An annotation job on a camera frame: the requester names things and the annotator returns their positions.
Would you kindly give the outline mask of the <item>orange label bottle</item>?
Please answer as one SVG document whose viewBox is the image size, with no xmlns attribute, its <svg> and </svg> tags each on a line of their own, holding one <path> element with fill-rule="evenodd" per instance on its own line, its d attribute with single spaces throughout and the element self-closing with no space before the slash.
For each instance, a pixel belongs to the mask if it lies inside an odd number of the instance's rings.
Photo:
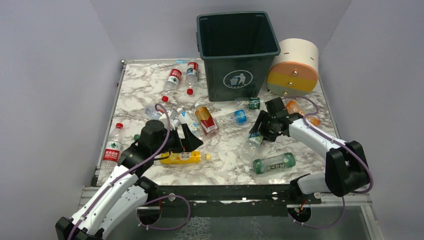
<svg viewBox="0 0 424 240">
<path fill-rule="evenodd" d="M 304 110 L 298 105 L 298 103 L 296 102 L 296 101 L 294 101 L 294 100 L 289 100 L 286 104 L 285 104 L 285 107 L 286 107 L 286 109 L 287 109 L 287 111 L 288 111 L 288 113 L 289 114 L 293 114 L 293 113 L 299 113 L 300 115 L 302 115 L 302 116 L 305 116 L 305 112 L 304 112 Z M 315 116 L 313 116 L 313 115 L 309 115 L 309 116 L 307 116 L 306 117 L 306 119 L 311 123 L 311 124 L 313 124 L 314 126 L 318 126 L 320 123 L 321 123 L 321 121 L 318 119 L 318 118 L 316 118 Z"/>
</svg>

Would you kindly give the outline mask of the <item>clear bottle blue-green label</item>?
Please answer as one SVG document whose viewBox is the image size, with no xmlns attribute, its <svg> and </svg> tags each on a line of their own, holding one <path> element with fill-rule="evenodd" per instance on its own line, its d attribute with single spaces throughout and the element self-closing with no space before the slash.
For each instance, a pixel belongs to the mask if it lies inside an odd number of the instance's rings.
<svg viewBox="0 0 424 240">
<path fill-rule="evenodd" d="M 256 156 L 264 136 L 259 132 L 251 133 L 240 150 L 240 156 L 246 161 L 251 161 Z"/>
</svg>

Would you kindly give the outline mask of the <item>green tea bottle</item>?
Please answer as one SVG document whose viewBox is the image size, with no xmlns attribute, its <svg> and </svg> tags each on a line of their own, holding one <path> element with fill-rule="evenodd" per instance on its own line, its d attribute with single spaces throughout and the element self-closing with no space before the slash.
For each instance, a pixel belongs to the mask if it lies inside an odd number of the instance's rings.
<svg viewBox="0 0 424 240">
<path fill-rule="evenodd" d="M 262 175 L 269 172 L 282 171 L 296 165 L 296 159 L 291 152 L 283 153 L 267 158 L 255 159 L 251 164 L 245 165 L 242 169 L 249 173 Z"/>
</svg>

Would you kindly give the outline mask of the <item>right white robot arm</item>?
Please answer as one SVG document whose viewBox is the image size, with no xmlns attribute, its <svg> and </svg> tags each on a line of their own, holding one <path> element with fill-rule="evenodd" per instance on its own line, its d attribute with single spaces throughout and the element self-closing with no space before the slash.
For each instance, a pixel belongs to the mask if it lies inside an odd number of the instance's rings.
<svg viewBox="0 0 424 240">
<path fill-rule="evenodd" d="M 334 138 L 316 128 L 299 113 L 262 110 L 249 132 L 260 133 L 270 142 L 281 135 L 291 137 L 323 158 L 322 173 L 307 174 L 290 182 L 298 195 L 332 193 L 343 197 L 349 193 L 367 193 L 374 186 L 374 178 L 359 142 Z"/>
</svg>

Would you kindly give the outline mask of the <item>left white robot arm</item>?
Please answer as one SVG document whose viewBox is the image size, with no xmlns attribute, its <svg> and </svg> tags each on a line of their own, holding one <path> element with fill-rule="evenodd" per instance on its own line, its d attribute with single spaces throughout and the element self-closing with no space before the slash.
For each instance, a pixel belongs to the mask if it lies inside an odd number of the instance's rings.
<svg viewBox="0 0 424 240">
<path fill-rule="evenodd" d="M 172 126 L 167 112 L 166 123 L 149 120 L 139 137 L 124 150 L 105 183 L 72 217 L 61 217 L 55 224 L 59 240 L 103 240 L 125 217 L 137 207 L 163 209 L 163 200 L 171 194 L 158 195 L 158 185 L 144 176 L 162 153 L 189 153 L 203 145 L 203 141 L 182 124 L 184 136 Z"/>
</svg>

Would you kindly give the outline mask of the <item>dark green trash bin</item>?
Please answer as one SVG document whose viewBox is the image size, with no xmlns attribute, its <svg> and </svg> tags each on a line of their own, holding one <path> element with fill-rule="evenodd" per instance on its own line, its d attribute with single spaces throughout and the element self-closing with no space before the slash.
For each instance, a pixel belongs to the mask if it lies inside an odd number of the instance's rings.
<svg viewBox="0 0 424 240">
<path fill-rule="evenodd" d="M 196 40 L 211 102 L 257 97 L 281 52 L 265 11 L 203 14 Z"/>
</svg>

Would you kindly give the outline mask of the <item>clear bottle dark green label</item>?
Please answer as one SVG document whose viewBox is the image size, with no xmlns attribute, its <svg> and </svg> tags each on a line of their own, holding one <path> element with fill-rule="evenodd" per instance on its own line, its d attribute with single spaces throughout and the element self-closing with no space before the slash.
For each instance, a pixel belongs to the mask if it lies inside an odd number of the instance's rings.
<svg viewBox="0 0 424 240">
<path fill-rule="evenodd" d="M 238 109 L 259 110 L 265 101 L 259 97 L 239 97 L 235 103 Z"/>
</svg>

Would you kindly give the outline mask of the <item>clear bottle blue label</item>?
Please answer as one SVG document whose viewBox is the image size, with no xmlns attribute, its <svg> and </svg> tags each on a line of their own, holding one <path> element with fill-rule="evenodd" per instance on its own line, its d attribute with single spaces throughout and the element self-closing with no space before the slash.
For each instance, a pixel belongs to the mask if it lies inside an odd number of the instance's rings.
<svg viewBox="0 0 424 240">
<path fill-rule="evenodd" d="M 241 126 L 252 123 L 259 115 L 258 109 L 238 109 L 225 115 L 214 118 L 219 127 Z"/>
</svg>

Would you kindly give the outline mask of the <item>red gold label bottle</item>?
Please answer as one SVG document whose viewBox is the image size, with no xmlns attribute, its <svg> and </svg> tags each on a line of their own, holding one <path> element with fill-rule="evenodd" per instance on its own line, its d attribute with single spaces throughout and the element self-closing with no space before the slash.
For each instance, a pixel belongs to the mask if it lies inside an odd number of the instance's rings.
<svg viewBox="0 0 424 240">
<path fill-rule="evenodd" d="M 219 127 L 208 108 L 198 102 L 194 106 L 195 116 L 205 136 L 208 138 L 216 136 L 219 133 Z"/>
</svg>

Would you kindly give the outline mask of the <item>clear square jasmine bottle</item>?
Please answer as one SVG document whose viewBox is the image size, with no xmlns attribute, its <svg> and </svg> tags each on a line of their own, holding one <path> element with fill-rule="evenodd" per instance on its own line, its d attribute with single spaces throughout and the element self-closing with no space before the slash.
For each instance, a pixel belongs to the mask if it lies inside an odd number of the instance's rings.
<svg viewBox="0 0 424 240">
<path fill-rule="evenodd" d="M 190 131 L 198 138 L 202 139 L 202 132 L 199 124 L 191 117 L 191 115 L 181 107 L 177 109 L 177 118 L 181 124 L 187 124 Z"/>
</svg>

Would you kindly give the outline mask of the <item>white round drawer cabinet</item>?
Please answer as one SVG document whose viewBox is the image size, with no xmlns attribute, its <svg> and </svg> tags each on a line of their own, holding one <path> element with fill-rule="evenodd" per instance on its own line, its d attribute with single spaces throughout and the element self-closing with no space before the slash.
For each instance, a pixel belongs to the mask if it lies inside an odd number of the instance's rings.
<svg viewBox="0 0 424 240">
<path fill-rule="evenodd" d="M 281 53 L 266 78 L 269 92 L 281 96 L 305 96 L 319 81 L 319 50 L 311 41 L 288 38 L 279 42 Z"/>
</svg>

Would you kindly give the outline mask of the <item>red cap bottle table edge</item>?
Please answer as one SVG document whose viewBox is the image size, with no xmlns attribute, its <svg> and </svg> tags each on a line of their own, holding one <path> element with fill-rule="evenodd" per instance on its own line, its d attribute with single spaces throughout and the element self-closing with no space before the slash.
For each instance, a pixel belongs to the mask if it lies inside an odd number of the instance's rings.
<svg viewBox="0 0 424 240">
<path fill-rule="evenodd" d="M 123 128 L 122 123 L 117 123 L 107 137 L 100 164 L 102 171 L 112 170 L 117 165 L 122 149 Z"/>
</svg>

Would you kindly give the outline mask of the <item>red label bottle right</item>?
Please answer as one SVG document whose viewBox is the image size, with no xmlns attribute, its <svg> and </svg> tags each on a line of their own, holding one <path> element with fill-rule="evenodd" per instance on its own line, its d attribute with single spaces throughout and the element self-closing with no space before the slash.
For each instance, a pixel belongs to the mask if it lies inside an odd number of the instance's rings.
<svg viewBox="0 0 424 240">
<path fill-rule="evenodd" d="M 198 85 L 199 80 L 199 64 L 196 59 L 190 59 L 186 68 L 185 85 L 186 93 L 189 96 L 194 95 L 194 88 Z"/>
</svg>

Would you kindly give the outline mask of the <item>red label bottle left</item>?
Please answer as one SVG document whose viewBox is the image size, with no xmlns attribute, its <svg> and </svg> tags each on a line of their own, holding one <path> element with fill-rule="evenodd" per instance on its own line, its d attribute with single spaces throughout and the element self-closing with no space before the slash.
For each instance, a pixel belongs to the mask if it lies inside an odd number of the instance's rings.
<svg viewBox="0 0 424 240">
<path fill-rule="evenodd" d="M 183 69 L 179 65 L 173 67 L 170 70 L 169 75 L 165 80 L 163 91 L 162 91 L 161 100 L 164 103 L 168 102 L 169 94 L 178 87 L 181 81 L 182 75 L 183 75 Z"/>
</svg>

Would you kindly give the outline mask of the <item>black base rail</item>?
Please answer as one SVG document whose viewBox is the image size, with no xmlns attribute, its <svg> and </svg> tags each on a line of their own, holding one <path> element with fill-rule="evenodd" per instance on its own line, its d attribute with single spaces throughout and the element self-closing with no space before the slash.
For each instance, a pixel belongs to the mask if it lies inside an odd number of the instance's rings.
<svg viewBox="0 0 424 240">
<path fill-rule="evenodd" d="M 157 185 L 143 177 L 141 186 L 125 189 L 106 215 L 107 220 L 130 213 L 157 217 L 286 217 L 288 206 L 319 204 L 313 194 L 298 195 L 289 184 Z"/>
</svg>

